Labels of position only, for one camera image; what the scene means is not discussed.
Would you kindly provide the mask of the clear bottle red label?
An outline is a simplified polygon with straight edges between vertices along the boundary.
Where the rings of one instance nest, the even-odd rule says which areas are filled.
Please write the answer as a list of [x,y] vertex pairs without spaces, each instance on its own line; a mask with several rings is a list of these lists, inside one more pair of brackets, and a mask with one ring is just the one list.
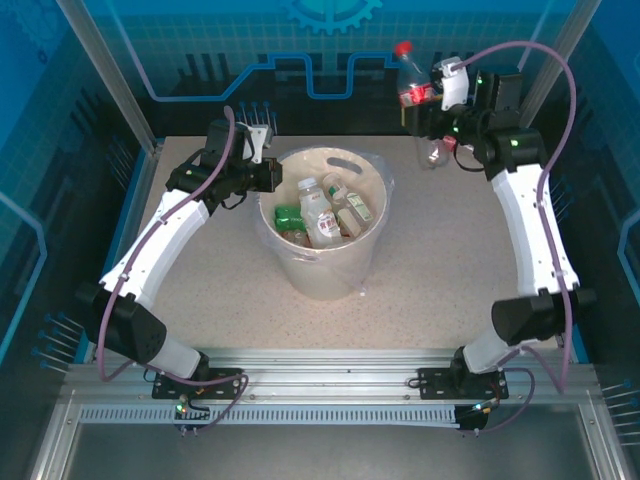
[[422,170],[433,170],[449,162],[450,150],[443,140],[424,139],[418,129],[420,105],[435,106],[441,95],[432,84],[430,75],[416,60],[413,45],[402,41],[394,47],[399,62],[397,96],[401,125],[413,136],[416,158]]

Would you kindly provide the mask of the bottles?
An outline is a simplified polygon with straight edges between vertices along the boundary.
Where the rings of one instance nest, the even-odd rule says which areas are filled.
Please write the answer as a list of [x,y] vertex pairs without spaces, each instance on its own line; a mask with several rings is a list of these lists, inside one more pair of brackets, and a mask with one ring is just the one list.
[[332,205],[313,177],[298,182],[301,217],[314,249],[331,248],[342,243]]

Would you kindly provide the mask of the clear bottle pale label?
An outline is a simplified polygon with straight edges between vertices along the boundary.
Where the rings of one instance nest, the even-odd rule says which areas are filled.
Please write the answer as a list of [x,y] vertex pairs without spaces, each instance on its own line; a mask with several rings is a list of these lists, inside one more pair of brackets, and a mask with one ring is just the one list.
[[323,186],[332,203],[341,225],[366,230],[373,222],[374,215],[361,195],[348,187],[337,173],[329,173],[323,179]]

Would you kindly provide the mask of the blue table edge trim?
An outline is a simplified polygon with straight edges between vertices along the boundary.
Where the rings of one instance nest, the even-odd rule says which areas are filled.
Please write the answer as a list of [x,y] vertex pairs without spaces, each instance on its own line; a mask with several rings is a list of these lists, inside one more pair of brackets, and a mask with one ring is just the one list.
[[[565,173],[550,174],[549,195],[560,235],[564,237],[563,229],[567,228],[571,208],[574,206],[577,198],[574,188]],[[572,359],[576,363],[586,364],[589,362],[589,357],[578,326],[578,321],[581,317],[581,307],[578,304],[577,296],[574,292],[570,293],[570,299],[573,316]]]
[[140,151],[120,209],[102,274],[109,273],[135,242],[151,190],[160,153]]

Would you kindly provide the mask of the grey metal base tray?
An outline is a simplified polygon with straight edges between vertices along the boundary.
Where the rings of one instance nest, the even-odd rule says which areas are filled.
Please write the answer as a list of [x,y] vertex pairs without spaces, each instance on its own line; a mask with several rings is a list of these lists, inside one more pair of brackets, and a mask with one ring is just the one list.
[[640,480],[604,406],[532,406],[479,434],[409,425],[218,425],[56,408],[27,480]]

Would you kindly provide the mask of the aluminium frame post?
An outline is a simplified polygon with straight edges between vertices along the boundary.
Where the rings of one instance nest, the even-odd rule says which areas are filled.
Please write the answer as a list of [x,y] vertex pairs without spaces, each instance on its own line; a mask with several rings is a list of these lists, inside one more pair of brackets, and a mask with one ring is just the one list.
[[[545,44],[569,61],[602,0],[532,0],[540,9],[525,38]],[[526,47],[518,67],[527,75],[521,124],[540,131],[551,152],[568,118],[569,88],[560,63],[547,53]]]
[[153,156],[157,150],[156,137],[84,2],[56,0],[56,3],[141,148]]

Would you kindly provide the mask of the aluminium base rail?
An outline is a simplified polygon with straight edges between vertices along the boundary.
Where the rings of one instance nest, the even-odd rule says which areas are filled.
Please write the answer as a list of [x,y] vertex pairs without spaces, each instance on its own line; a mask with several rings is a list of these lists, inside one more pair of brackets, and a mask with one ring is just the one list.
[[[249,386],[243,404],[417,404],[419,393],[407,387],[420,368],[446,367],[451,349],[255,349],[207,350],[213,365],[243,369]],[[587,404],[602,399],[595,369],[571,364],[564,393],[530,355],[507,364],[508,404],[534,394],[536,405]],[[77,404],[137,403],[151,400],[151,385],[140,367],[129,367],[115,380],[99,380],[93,364],[72,366],[61,398]]]

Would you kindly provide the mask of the black connector bracket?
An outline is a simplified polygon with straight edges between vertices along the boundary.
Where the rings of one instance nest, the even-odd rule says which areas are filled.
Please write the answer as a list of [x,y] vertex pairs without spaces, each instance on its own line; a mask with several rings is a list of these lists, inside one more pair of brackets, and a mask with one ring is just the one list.
[[211,420],[211,410],[208,407],[197,406],[193,399],[182,394],[173,410],[173,425],[182,437],[188,434],[196,435]]
[[478,436],[488,424],[489,415],[499,406],[500,401],[496,397],[473,405],[456,405],[454,416],[458,430]]

